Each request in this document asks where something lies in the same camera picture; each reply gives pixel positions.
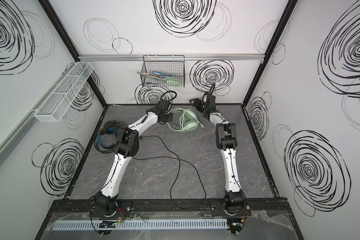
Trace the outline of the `black and blue headphones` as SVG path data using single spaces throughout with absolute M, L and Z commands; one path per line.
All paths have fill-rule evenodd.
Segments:
M 119 135 L 120 124 L 124 122 L 108 121 L 99 130 L 94 142 L 95 149 L 102 154 L 112 153 L 116 145 L 116 137 Z

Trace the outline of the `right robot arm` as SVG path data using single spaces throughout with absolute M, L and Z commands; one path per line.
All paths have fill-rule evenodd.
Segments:
M 240 184 L 236 162 L 237 128 L 235 123 L 227 121 L 217 110 L 215 88 L 216 85 L 212 84 L 201 99 L 191 99 L 190 103 L 216 127 L 216 146 L 222 155 L 225 169 L 225 211 L 230 216 L 242 214 L 247 218 L 247 198 Z

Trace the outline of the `mint green headphones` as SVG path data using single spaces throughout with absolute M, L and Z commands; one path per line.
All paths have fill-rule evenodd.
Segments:
M 173 115 L 180 114 L 179 125 L 167 123 L 167 126 L 175 132 L 187 133 L 198 127 L 204 128 L 204 125 L 199 121 L 192 109 L 175 108 L 170 113 L 173 113 Z

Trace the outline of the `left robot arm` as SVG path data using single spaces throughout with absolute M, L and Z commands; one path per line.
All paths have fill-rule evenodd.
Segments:
M 104 186 L 94 195 L 93 204 L 105 213 L 113 216 L 119 209 L 116 202 L 121 180 L 125 170 L 138 153 L 141 134 L 156 123 L 170 123 L 173 114 L 170 108 L 177 97 L 174 91 L 166 91 L 159 102 L 136 122 L 127 125 L 124 122 L 108 121 L 103 125 L 94 142 L 96 150 L 103 154 L 114 153 L 115 158 Z

